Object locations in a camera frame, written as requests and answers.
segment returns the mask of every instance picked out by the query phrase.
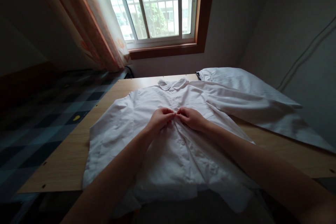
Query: windowsill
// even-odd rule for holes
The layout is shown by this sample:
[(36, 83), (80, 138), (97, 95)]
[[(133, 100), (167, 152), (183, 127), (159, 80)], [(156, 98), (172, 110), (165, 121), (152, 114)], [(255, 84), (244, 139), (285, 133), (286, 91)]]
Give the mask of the windowsill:
[(129, 54), (132, 60), (185, 55), (185, 54), (197, 54), (203, 52), (204, 52), (204, 45), (199, 45), (197, 43), (129, 49)]

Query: white wall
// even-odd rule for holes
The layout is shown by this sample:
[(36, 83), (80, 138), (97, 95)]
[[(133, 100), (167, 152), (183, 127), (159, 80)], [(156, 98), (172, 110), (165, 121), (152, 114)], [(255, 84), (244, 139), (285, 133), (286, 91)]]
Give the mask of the white wall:
[(191, 74), (208, 67), (236, 67), (266, 0), (212, 0), (205, 52), (133, 60), (136, 77)]
[[(310, 41), (336, 15), (336, 0), (268, 0), (239, 67), (277, 87)], [(336, 146), (336, 21), (314, 43), (283, 93), (300, 102), (299, 112)]]
[(58, 69), (91, 68), (45, 0), (0, 2), (1, 14)]
[(47, 61), (2, 15), (0, 15), (0, 38), (0, 76)]

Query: forearm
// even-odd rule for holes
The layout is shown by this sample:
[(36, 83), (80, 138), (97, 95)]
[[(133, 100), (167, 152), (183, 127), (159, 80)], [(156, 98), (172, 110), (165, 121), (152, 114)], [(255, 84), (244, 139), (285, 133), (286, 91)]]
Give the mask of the forearm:
[(276, 155), (208, 122), (203, 131), (263, 189), (298, 218), (334, 198), (308, 176)]
[(105, 223), (121, 201), (153, 139), (145, 128), (84, 190), (62, 223)]

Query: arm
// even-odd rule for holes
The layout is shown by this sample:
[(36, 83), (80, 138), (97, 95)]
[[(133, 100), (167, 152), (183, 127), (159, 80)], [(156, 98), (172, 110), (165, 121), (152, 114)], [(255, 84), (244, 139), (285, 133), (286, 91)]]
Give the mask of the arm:
[(113, 208), (130, 187), (153, 138), (174, 116), (168, 108), (157, 109), (147, 126), (84, 190), (62, 223), (107, 223)]
[(182, 107), (177, 114), (190, 128), (209, 135), (302, 223), (336, 223), (335, 197), (294, 166), (209, 122), (196, 110)]

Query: shirt collar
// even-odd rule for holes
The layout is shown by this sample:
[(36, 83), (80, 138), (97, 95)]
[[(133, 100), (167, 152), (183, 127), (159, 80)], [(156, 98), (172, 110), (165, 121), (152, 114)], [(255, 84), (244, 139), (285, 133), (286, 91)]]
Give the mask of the shirt collar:
[(167, 91), (171, 87), (173, 87), (174, 89), (180, 89), (186, 83), (188, 84), (189, 81), (186, 78), (182, 78), (176, 82), (168, 82), (161, 79), (157, 84), (160, 86), (160, 88)]

